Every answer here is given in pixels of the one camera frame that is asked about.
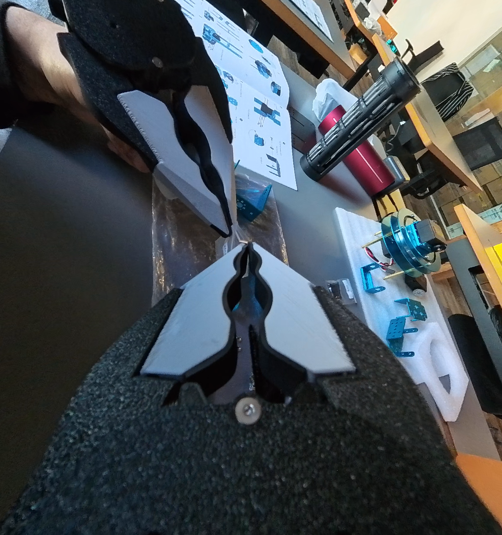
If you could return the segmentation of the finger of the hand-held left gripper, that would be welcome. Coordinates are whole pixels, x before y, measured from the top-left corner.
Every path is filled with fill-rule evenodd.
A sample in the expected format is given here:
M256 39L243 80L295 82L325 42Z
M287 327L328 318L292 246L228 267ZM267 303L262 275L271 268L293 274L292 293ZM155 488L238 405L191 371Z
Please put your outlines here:
M214 91L210 93L214 100ZM178 96L175 107L140 90L120 93L117 99L157 160L152 173L161 192L168 199L178 198L221 236L229 237L233 229L227 227L221 204L202 169L197 150L201 132L186 110L187 95L185 91ZM228 111L223 102L215 107L219 116ZM230 117L220 118L232 143Z
M237 222L232 145L206 86L192 86L184 102L189 116L201 132L197 150L207 183L221 204L227 227L232 228Z

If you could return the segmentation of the wooden office desk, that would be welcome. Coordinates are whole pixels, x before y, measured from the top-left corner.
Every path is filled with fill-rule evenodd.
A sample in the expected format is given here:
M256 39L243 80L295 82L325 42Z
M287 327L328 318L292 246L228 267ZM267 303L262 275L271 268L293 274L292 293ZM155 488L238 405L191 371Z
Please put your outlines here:
M486 277L502 313L502 258L496 252L502 233L463 204L455 212L465 237L450 243L447 255L476 325L467 330L461 323L458 344L482 410L502 418L502 337L479 281Z

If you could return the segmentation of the white foam sheet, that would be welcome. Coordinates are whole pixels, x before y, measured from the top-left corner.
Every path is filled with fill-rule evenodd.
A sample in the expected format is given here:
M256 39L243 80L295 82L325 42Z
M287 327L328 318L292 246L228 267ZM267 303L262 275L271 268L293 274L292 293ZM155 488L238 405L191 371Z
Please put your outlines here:
M334 220L343 238L346 255L352 269L351 284L357 295L366 324L383 342L386 342L389 322L408 313L405 305L395 303L401 298L415 298L403 279L398 276L383 281L383 273L372 274L376 286L386 289L376 294L363 290L361 267L370 259L361 246L375 236L379 224L342 208L334 211ZM404 335L402 351L413 351L413 358L396 358L402 364L415 385L426 384L442 418L455 422L461 412L469 378L448 330L448 324L430 285L424 296L418 299L425 307L426 321L406 319L406 328L418 328L418 332Z

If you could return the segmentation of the white instruction manual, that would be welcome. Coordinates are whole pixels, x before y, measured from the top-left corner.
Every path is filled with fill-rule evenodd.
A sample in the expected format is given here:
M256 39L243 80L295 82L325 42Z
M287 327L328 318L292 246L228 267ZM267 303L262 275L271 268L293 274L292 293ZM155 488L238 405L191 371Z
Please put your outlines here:
M178 3L225 87L236 171L297 190L289 87L278 57L207 1Z

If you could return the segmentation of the grey desk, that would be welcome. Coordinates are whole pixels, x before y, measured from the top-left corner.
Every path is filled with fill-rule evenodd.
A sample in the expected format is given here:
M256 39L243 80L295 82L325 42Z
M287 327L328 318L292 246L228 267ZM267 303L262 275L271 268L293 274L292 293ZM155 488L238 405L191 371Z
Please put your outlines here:
M243 425L136 367L150 179L43 112L0 155L0 534L502 534L401 365L326 290L359 370Z

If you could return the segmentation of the white printed paper sheet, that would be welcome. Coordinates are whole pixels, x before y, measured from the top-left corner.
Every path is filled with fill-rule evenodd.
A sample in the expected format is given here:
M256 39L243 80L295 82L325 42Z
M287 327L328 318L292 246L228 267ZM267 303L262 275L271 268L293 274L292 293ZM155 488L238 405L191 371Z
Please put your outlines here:
M290 1L294 4L327 38L333 42L329 27L320 6L315 1Z

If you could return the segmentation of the red cylindrical screwdriver case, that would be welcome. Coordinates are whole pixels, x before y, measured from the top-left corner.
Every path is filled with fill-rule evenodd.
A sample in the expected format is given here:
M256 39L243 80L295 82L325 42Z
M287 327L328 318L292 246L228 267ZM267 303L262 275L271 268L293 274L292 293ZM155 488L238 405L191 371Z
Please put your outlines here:
M389 193L395 184L384 157L379 138L372 134L342 161L370 197Z

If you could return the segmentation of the white divider panel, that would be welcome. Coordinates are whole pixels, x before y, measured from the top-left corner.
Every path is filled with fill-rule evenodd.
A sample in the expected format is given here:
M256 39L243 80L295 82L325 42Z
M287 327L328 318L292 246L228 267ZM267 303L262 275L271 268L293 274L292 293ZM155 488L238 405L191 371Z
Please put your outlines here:
M387 17L400 52L406 40L416 54L442 44L442 54L417 74L424 80L450 63L460 66L502 30L502 1L397 1Z

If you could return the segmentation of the wooden side table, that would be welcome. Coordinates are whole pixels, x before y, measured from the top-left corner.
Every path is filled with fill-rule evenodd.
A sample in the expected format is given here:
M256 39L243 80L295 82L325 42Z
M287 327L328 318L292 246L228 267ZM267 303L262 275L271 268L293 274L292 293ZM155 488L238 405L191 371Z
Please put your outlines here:
M433 195L447 183L465 186L478 193L482 192L481 185L468 167L424 88L406 105L405 110L423 148L426 149L423 155L432 155L431 162L436 164L436 169L423 171L402 184L401 194L423 199Z

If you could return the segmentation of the black cylindrical bit holder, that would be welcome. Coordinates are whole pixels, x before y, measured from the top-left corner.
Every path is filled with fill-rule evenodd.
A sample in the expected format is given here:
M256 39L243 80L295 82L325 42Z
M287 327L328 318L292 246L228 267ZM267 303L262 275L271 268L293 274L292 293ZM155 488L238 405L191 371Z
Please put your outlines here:
M408 65L400 57L394 57L379 79L301 157L302 171L314 181L320 181L421 90Z

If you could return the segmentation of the crumpled white plastic bag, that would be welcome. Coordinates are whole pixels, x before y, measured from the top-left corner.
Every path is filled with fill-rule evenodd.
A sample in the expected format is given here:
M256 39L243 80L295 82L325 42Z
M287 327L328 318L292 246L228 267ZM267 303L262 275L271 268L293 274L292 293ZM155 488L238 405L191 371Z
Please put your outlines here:
M321 123L330 112L339 105L350 102L351 95L334 79L327 78L316 87L316 95L312 102L312 111Z

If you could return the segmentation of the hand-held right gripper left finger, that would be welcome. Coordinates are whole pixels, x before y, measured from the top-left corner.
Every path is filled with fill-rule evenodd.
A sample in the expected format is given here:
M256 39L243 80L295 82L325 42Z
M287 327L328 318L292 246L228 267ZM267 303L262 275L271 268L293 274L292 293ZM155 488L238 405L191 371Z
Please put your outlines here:
M145 376L190 378L225 356L235 340L248 245L239 244L190 279L141 368Z

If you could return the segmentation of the large clear plastic bag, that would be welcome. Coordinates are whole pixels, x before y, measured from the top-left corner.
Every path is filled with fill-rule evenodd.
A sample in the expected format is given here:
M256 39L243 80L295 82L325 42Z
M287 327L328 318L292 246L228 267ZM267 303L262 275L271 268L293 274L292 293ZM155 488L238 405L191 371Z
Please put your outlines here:
M240 236L257 242L273 256L288 264L287 248L279 211L271 189L264 209L252 221L237 214ZM179 199L169 200L156 184L152 186L152 264L151 304L157 304L170 290L181 287L229 251L229 244Z

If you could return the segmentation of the small blue U bracket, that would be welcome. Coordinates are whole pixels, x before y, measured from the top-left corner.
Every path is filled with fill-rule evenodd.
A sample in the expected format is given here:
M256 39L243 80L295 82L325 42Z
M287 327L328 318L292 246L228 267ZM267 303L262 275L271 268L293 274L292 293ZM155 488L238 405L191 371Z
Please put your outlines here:
M385 286L375 286L371 272L377 269L381 269L381 264L372 262L370 264L361 267L361 279L363 290L369 294L376 294L386 289Z

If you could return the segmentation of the blue metal U bracket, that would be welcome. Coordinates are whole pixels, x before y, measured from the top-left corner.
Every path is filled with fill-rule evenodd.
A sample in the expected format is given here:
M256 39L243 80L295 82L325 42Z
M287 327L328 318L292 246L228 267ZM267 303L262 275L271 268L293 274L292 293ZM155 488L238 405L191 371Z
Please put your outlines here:
M264 187L237 188L236 208L238 215L248 222L253 222L263 213L271 191L272 184L267 184Z

